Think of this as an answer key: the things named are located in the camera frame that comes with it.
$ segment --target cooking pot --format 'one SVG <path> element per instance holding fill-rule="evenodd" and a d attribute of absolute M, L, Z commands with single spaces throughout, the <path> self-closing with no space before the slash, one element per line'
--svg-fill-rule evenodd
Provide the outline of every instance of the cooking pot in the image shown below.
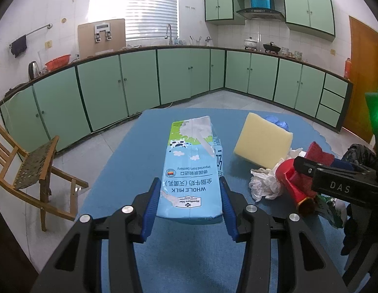
<path fill-rule="evenodd" d="M 257 48 L 257 41 L 253 40 L 251 37 L 244 40 L 244 46 L 248 48 Z"/>

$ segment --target drawer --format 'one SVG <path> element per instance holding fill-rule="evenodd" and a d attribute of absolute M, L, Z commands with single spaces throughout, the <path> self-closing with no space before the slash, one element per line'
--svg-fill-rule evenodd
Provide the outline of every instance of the drawer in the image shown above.
<path fill-rule="evenodd" d="M 319 105 L 316 118 L 323 122 L 326 122 L 328 125 L 336 127 L 339 119 L 339 113 L 325 106 Z"/>
<path fill-rule="evenodd" d="M 320 100 L 320 103 L 341 113 L 342 107 L 344 106 L 344 100 L 344 98 L 331 93 L 326 89 L 323 89 L 322 99 Z"/>
<path fill-rule="evenodd" d="M 346 96 L 346 90 L 348 88 L 348 83 L 343 80 L 334 77 L 333 75 L 326 74 L 326 80 L 324 82 L 324 87 L 333 93 L 340 95 L 341 97 Z"/>

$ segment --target faucet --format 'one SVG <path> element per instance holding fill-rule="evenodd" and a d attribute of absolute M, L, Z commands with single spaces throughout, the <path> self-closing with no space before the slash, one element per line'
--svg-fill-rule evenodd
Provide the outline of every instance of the faucet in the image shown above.
<path fill-rule="evenodd" d="M 173 40 L 171 39 L 171 25 L 170 24 L 166 25 L 166 36 L 165 36 L 165 39 L 167 40 L 167 32 L 169 32 L 169 28 L 170 28 L 170 41 L 169 41 L 169 45 L 173 45 Z"/>

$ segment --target dark towel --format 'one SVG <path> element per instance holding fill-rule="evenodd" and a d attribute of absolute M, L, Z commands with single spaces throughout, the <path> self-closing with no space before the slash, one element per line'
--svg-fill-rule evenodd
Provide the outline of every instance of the dark towel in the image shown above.
<path fill-rule="evenodd" d="M 26 51 L 26 35 L 15 40 L 11 44 L 11 53 L 17 58 L 22 52 Z"/>

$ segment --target blue table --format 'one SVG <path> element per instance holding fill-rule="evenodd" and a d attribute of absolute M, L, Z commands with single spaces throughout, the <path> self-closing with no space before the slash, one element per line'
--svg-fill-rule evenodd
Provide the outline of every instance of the blue table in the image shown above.
<path fill-rule="evenodd" d="M 131 204 L 137 194 L 148 191 L 154 177 L 161 177 L 171 123 L 209 115 L 223 146 L 224 173 L 231 190 L 242 193 L 249 203 L 248 183 L 253 164 L 233 154 L 249 111 L 229 109 L 169 108 L 143 112 L 114 152 L 79 211 L 94 218 L 111 215 Z M 253 111 L 264 117 L 275 115 L 286 121 L 293 132 L 292 149 L 307 150 L 316 141 L 331 152 L 324 137 L 300 116 Z M 260 208 L 268 214 L 286 217 L 295 210 L 288 193 L 275 200 L 263 199 Z M 342 274 L 346 257 L 340 255 L 343 230 L 332 228 L 318 216 L 305 222 L 313 230 L 338 271 Z M 135 244 L 136 260 L 144 293 L 198 292 L 233 293 L 239 280 L 244 243 L 236 244 L 224 223 L 208 226 L 184 225 L 155 219 L 151 236 L 144 244 Z M 102 288 L 109 292 L 107 243 L 102 252 Z M 270 292 L 277 287 L 277 242 L 272 240 Z"/>

